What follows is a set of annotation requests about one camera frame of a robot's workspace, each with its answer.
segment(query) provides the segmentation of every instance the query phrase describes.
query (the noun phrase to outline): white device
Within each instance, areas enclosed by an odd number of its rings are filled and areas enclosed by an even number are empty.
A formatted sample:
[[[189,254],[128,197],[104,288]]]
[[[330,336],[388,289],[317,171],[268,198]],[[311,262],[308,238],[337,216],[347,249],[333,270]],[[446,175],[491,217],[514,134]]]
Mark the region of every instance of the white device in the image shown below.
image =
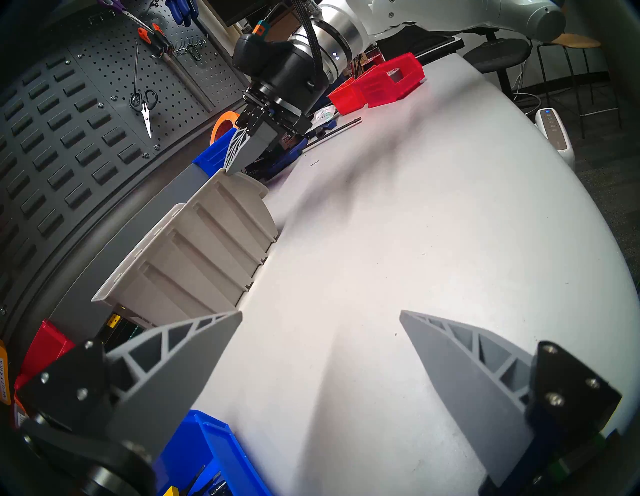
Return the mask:
[[[560,7],[550,0],[323,0],[319,6],[328,5],[356,17],[364,25],[369,42],[394,35],[407,24],[417,24],[427,31],[486,26],[549,42],[562,33],[565,25]]]
[[[552,108],[538,110],[536,112],[536,126],[557,150],[570,169],[575,172],[575,154],[573,153],[571,140],[557,112]]]

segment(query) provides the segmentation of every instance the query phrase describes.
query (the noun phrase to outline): red storage bin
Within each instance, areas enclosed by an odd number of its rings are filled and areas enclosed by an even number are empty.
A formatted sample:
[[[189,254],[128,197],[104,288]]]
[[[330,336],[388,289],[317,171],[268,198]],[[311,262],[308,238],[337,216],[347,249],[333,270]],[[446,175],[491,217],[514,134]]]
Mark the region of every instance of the red storage bin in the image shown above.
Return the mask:
[[[341,115],[347,115],[354,110],[358,110],[364,107],[367,103],[360,93],[360,90],[353,85],[355,80],[350,77],[334,91],[329,93],[329,99],[331,103],[335,105],[335,108]]]
[[[42,369],[51,365],[74,346],[75,344],[51,322],[43,320],[24,357],[13,389],[16,391],[20,389],[35,374],[39,374]]]
[[[397,82],[387,74],[394,69],[399,69],[402,75]],[[352,86],[360,89],[369,108],[372,108],[404,98],[416,89],[423,79],[424,71],[420,62],[412,53],[405,53],[373,66],[356,79]]]

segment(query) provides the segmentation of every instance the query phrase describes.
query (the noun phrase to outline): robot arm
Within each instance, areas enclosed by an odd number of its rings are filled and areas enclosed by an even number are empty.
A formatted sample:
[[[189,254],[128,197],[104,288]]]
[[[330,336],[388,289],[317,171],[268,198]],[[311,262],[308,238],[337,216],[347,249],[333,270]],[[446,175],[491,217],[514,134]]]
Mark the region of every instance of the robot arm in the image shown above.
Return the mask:
[[[446,32],[501,28],[542,42],[564,29],[564,15],[550,0],[325,0],[321,6],[330,4],[348,5],[365,26],[369,42],[391,36],[405,24]]]
[[[233,62],[252,82],[225,159],[227,173],[273,150],[285,133],[304,134],[306,114],[324,91],[373,41],[418,24],[428,31],[504,28],[540,41],[564,29],[550,0],[293,0],[300,26],[286,42],[254,32],[236,43]]]

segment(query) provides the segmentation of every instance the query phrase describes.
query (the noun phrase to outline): table surface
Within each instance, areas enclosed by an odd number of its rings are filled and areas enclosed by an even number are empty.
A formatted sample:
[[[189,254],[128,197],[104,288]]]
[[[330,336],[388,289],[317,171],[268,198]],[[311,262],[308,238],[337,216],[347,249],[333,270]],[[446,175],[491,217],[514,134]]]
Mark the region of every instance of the table surface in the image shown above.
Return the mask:
[[[269,185],[280,229],[194,405],[277,495],[475,494],[484,468],[398,320],[549,339],[639,400],[640,307],[620,249],[535,126],[453,54]]]

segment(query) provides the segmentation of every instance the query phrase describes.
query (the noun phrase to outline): screwdriver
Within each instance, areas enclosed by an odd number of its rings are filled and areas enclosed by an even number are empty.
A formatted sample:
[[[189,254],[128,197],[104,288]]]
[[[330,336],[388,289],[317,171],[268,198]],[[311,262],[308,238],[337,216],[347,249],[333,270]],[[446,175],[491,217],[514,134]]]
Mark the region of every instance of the screwdriver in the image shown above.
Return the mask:
[[[186,73],[171,57],[173,52],[173,46],[164,35],[162,29],[157,24],[152,24],[153,31],[149,31],[145,28],[138,28],[138,36],[151,48],[152,53],[156,57],[160,57],[173,71],[173,73],[180,79],[180,82],[191,92],[194,98],[200,105],[209,113],[214,111],[214,106],[211,104],[204,92],[197,86],[197,84],[191,79],[191,76]]]

